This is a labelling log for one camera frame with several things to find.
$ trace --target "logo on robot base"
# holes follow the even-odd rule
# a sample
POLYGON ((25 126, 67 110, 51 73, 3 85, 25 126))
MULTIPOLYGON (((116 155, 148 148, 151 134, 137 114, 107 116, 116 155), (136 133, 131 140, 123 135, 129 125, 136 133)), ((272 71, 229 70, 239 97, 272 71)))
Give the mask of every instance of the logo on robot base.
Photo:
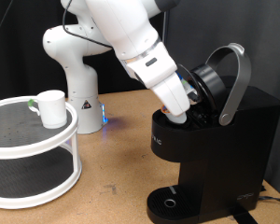
POLYGON ((161 140, 158 139, 153 133, 151 134, 151 138, 161 146, 161 140))

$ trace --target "round rack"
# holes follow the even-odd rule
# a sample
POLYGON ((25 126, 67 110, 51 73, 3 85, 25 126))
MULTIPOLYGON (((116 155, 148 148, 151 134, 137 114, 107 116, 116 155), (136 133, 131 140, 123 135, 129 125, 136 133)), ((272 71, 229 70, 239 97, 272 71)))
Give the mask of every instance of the round rack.
POLYGON ((0 208, 50 202, 70 190, 82 171, 76 110, 65 103, 67 124, 46 129, 28 108, 32 98, 0 101, 0 208))

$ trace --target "blue indicator light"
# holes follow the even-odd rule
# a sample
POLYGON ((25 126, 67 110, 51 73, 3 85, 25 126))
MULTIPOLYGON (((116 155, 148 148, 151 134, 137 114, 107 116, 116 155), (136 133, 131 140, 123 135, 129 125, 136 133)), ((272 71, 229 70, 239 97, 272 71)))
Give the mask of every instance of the blue indicator light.
POLYGON ((103 123, 107 123, 109 119, 105 117, 105 105, 102 105, 102 109, 103 109, 103 123))

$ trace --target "black coffee maker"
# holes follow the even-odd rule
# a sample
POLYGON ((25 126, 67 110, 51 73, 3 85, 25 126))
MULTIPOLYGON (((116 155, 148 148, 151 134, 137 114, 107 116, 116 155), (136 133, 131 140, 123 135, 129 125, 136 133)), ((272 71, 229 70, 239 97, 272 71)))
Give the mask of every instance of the black coffee maker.
POLYGON ((190 71, 188 82, 199 103, 187 111, 185 124, 172 123, 160 110, 154 113, 151 149, 180 162, 180 173, 177 185, 148 196, 152 222, 195 224, 256 208, 280 101, 248 87, 250 75, 244 48, 229 44, 190 71), (217 65, 230 53, 238 60, 237 77, 220 77, 217 65))

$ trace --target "white rack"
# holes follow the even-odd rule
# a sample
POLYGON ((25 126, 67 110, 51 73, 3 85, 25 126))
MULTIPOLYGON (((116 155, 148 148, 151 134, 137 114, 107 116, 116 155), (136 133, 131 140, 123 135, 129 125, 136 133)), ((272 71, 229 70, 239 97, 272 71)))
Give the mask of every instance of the white rack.
MULTIPOLYGON (((17 98, 10 98, 10 99, 0 101, 0 106, 28 102, 32 98, 35 97, 23 96, 17 98)), ((78 156, 78 149, 77 149, 77 128, 78 128, 77 112, 70 104, 68 103, 65 104, 66 104, 67 111, 72 116, 72 121, 68 125, 68 127, 66 127, 66 129, 61 130, 59 133, 46 140, 35 142, 28 146, 0 147, 0 160, 15 160, 19 158, 32 157, 50 151, 56 147, 61 147, 64 150, 69 151, 73 156, 73 163, 72 163, 73 173, 61 185, 49 191, 37 194, 35 196, 24 197, 24 198, 1 198, 0 197, 0 208, 19 209, 19 208, 37 206, 42 203, 50 202, 60 197, 64 193, 66 193, 78 181, 82 171, 82 165, 81 165, 80 158, 78 156), (71 141, 71 146, 65 143, 68 140, 71 141)))

